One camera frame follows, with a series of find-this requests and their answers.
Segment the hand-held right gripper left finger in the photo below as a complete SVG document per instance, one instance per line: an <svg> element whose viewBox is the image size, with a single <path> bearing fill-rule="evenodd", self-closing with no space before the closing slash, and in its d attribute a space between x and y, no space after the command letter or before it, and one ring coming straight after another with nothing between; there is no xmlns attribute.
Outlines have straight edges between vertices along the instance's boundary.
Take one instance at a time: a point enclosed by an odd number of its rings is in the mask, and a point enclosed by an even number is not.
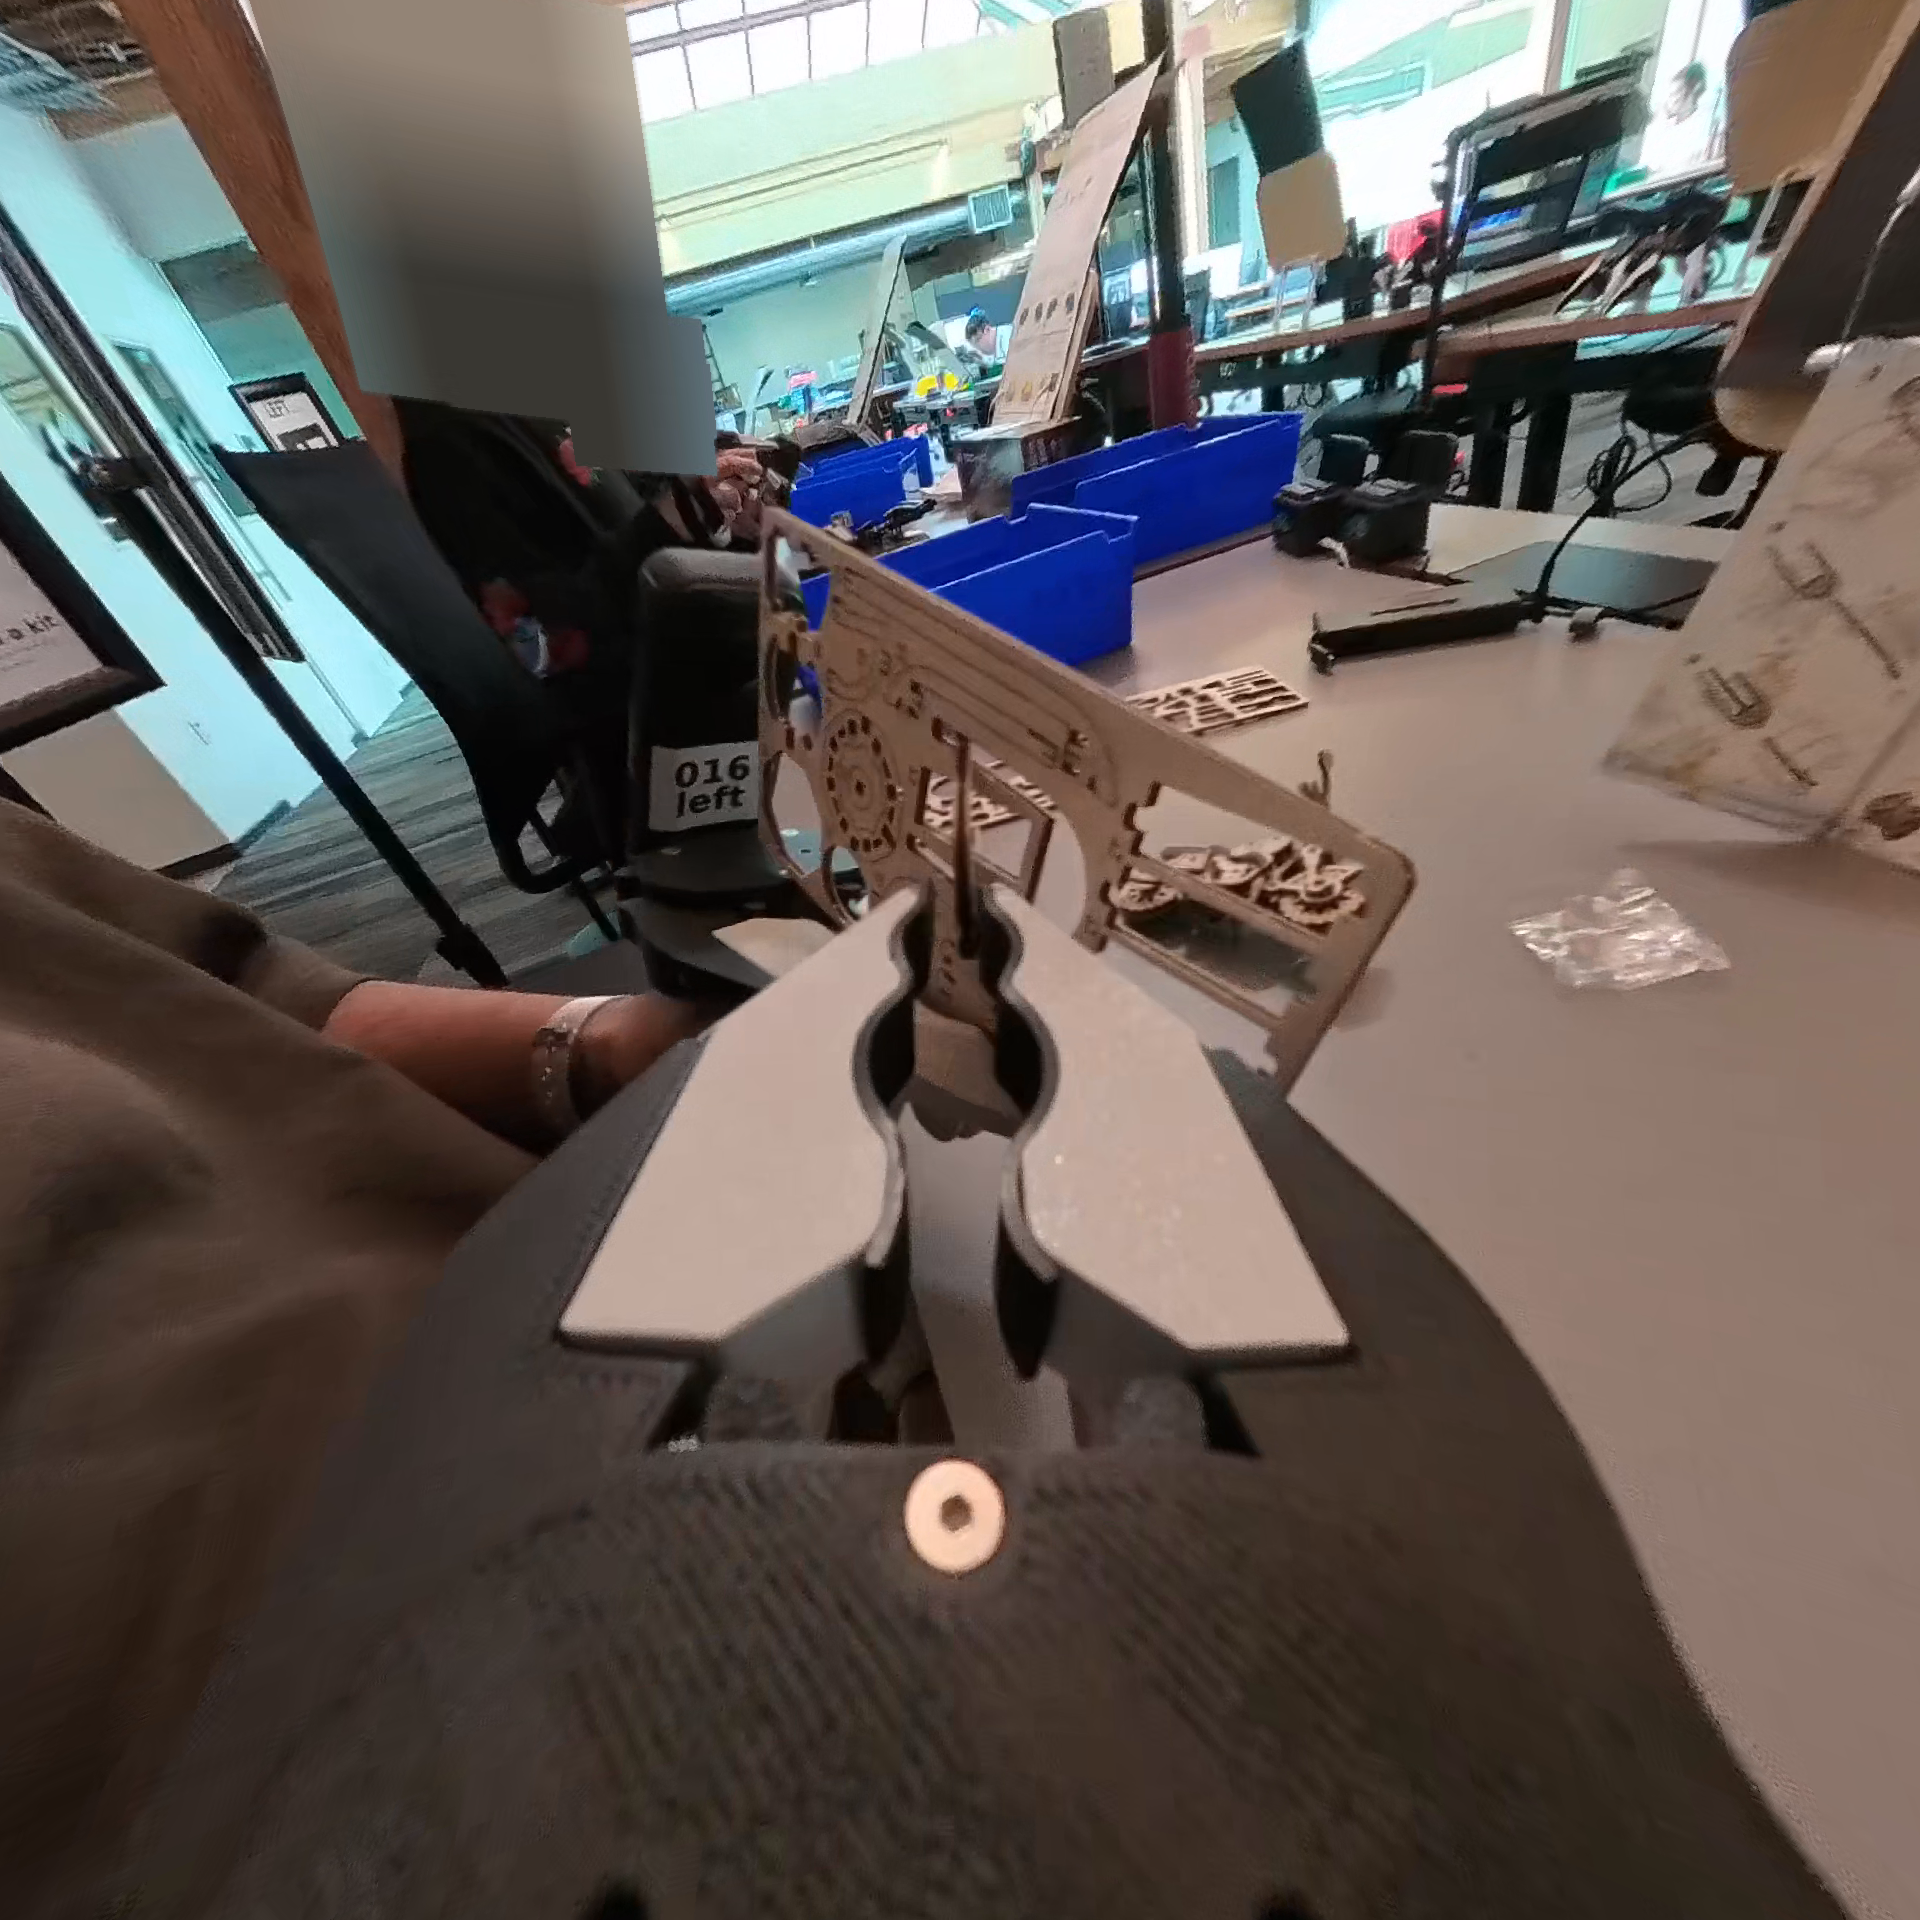
<svg viewBox="0 0 1920 1920"><path fill-rule="evenodd" d="M557 1319L563 1346L688 1366L705 1432L843 1439L911 1345L899 1099L922 888L712 1026Z"/></svg>

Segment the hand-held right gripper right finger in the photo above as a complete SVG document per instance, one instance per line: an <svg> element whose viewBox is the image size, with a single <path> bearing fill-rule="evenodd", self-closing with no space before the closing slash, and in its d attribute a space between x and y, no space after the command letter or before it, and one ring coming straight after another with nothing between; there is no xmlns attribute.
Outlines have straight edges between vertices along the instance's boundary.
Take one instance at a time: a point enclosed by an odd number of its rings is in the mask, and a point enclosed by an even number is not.
<svg viewBox="0 0 1920 1920"><path fill-rule="evenodd" d="M986 1301L1011 1434L1258 1449L1237 1386L1352 1335L1198 1034L1006 888L982 896Z"/></svg>

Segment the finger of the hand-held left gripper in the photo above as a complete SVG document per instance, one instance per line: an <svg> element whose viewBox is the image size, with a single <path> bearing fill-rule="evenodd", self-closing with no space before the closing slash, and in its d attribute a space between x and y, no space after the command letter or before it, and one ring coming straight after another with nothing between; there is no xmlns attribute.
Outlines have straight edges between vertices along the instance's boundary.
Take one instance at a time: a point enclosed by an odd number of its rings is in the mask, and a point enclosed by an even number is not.
<svg viewBox="0 0 1920 1920"><path fill-rule="evenodd" d="M727 990L761 994L817 948L814 920L740 920L712 934L712 976Z"/></svg>

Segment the laser-cut wooden puzzle sheet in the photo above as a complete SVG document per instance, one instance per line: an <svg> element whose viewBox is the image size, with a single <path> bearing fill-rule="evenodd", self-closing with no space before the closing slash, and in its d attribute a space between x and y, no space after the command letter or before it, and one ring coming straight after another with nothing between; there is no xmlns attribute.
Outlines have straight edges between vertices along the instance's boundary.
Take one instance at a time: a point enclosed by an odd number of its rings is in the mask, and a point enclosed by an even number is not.
<svg viewBox="0 0 1920 1920"><path fill-rule="evenodd" d="M986 907L1041 900L1066 828L1068 940L1122 948L1262 1034L1295 1089L1411 896L1411 862L954 610L792 511L761 549L763 840L834 926L922 896L922 1005L999 1031Z"/></svg>

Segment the person's left forearm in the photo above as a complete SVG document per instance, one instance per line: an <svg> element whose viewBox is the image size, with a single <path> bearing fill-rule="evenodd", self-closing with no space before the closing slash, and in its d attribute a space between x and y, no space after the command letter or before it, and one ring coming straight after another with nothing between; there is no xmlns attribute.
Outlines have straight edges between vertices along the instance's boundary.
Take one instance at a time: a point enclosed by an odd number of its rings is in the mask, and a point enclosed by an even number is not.
<svg viewBox="0 0 1920 1920"><path fill-rule="evenodd" d="M535 1045L561 998L358 983L322 1037L396 1069L499 1140L545 1152Z"/></svg>

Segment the grey desk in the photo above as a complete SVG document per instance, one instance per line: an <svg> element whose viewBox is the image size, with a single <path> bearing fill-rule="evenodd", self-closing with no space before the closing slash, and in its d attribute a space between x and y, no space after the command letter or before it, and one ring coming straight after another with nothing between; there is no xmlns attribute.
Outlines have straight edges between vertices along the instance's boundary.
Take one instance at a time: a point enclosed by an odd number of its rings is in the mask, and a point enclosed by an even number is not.
<svg viewBox="0 0 1920 1920"><path fill-rule="evenodd" d="M1298 1109L1467 1271L1619 1510L1744 1764L1862 1917L1917 1917L1917 882L1601 773L1670 632L1308 668L1392 592L1244 545L1136 597L1158 689L1419 870ZM1509 924L1642 875L1731 959L1561 987Z"/></svg>

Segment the person's left hand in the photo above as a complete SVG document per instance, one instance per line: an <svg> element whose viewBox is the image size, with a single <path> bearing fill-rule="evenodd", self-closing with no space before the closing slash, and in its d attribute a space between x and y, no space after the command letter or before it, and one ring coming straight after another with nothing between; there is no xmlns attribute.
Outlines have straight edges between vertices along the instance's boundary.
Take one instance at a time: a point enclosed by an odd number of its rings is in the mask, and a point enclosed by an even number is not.
<svg viewBox="0 0 1920 1920"><path fill-rule="evenodd" d="M603 998L571 1041L566 1086L579 1120L603 1111L671 1048L702 1037L720 1008L666 994Z"/></svg>

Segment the blue plastic bin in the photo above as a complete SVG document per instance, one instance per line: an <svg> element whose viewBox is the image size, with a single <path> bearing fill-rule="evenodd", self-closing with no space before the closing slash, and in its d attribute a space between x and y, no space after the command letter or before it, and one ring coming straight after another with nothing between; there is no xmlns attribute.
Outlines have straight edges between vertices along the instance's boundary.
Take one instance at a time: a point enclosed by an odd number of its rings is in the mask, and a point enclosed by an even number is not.
<svg viewBox="0 0 1920 1920"><path fill-rule="evenodd" d="M848 523L851 532L863 532L896 511L922 516L931 479L931 444L926 437L862 444L802 463L788 511L817 530Z"/></svg>
<svg viewBox="0 0 1920 1920"><path fill-rule="evenodd" d="M937 635L921 602L939 597L1072 668L1136 644L1136 516L1054 506L1034 506L1018 518L996 516L880 558L884 571L911 583L880 594L854 592L848 569L829 571L833 541L773 541L781 574L802 583L811 629L873 644Z"/></svg>
<svg viewBox="0 0 1920 1920"><path fill-rule="evenodd" d="M1273 532L1274 497L1298 475L1304 420L1231 416L1057 459L1011 482L1011 518L1029 508L1131 518L1136 577L1155 577Z"/></svg>

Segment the black stand pole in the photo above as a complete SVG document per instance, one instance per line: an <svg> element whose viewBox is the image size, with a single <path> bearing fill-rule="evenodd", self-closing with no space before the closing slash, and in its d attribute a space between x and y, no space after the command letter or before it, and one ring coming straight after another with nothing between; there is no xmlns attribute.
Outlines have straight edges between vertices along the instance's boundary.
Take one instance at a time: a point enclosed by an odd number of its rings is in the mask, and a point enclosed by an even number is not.
<svg viewBox="0 0 1920 1920"><path fill-rule="evenodd" d="M248 686L257 708L307 760L322 790L349 817L379 862L399 876L437 934L437 953L479 987L504 987L510 976L482 936L445 900L421 862L404 848L392 823L349 776L322 732L303 713L299 700L277 681L270 662L257 652L248 629L235 620L229 597L209 582L197 541L181 541L170 518L157 511L150 471L139 459L90 457L81 463L81 486L102 498L132 532L136 552L153 564L166 587L189 608L212 647Z"/></svg>

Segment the clear plastic bag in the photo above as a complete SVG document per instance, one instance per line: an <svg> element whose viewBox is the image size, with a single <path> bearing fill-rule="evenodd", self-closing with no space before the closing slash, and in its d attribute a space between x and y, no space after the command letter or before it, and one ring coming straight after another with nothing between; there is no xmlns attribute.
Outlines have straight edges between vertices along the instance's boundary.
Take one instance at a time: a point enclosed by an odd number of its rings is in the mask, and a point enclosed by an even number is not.
<svg viewBox="0 0 1920 1920"><path fill-rule="evenodd" d="M1597 895L1509 924L1512 940L1575 990L1640 990L1731 969L1642 875L1619 870Z"/></svg>

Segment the tan display board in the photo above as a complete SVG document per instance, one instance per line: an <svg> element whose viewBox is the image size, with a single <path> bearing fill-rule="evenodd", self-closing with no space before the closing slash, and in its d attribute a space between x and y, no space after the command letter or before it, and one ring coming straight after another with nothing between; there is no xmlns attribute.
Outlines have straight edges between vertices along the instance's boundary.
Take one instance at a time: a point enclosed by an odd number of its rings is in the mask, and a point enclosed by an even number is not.
<svg viewBox="0 0 1920 1920"><path fill-rule="evenodd" d="M1162 73L1164 55L1142 65L1099 107L1085 112L1068 134L1002 365L996 426L1042 426L1066 420L1072 410L1077 370L1099 308L1095 244Z"/></svg>

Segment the black bar tool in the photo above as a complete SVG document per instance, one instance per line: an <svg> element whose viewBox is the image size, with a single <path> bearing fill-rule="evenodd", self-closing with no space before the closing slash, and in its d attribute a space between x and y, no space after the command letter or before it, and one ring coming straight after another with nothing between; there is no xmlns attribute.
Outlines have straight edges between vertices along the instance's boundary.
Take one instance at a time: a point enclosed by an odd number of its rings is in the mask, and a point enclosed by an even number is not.
<svg viewBox="0 0 1920 1920"><path fill-rule="evenodd" d="M1335 674L1352 659L1395 659L1402 652L1487 644L1516 635L1520 625L1540 622L1542 608L1525 592L1446 592L1415 608L1389 608L1350 620L1312 622L1308 662L1317 674Z"/></svg>

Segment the black tablet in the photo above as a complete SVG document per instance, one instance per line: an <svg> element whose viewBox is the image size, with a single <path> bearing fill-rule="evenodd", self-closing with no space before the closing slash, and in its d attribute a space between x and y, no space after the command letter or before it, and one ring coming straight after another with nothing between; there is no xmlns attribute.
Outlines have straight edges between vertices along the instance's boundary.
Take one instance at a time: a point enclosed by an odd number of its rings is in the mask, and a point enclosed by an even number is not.
<svg viewBox="0 0 1920 1920"><path fill-rule="evenodd" d="M1715 577L1715 560L1608 545L1531 541L1453 569L1467 587L1542 597L1550 614L1597 610L1609 620L1679 629Z"/></svg>

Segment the black monitor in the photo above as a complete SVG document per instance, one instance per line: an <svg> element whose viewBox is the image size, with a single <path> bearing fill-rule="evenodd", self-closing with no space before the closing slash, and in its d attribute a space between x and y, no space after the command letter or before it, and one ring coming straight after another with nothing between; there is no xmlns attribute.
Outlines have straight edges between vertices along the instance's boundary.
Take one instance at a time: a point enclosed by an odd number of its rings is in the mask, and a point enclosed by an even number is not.
<svg viewBox="0 0 1920 1920"><path fill-rule="evenodd" d="M1603 180L1642 128L1642 97L1618 73L1530 94L1453 128L1445 144L1445 269L1487 274L1557 250L1588 177Z"/></svg>

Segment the wooden chair back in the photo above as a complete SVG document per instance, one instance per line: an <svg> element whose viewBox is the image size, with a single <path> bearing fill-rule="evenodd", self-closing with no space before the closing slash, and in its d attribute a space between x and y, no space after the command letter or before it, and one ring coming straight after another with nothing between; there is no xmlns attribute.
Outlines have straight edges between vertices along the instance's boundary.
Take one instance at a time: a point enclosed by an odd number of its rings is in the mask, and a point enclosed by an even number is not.
<svg viewBox="0 0 1920 1920"><path fill-rule="evenodd" d="M1804 184L1715 371L1715 416L1781 455L1855 338L1917 334L1917 3L1751 3L1724 62L1731 184Z"/></svg>

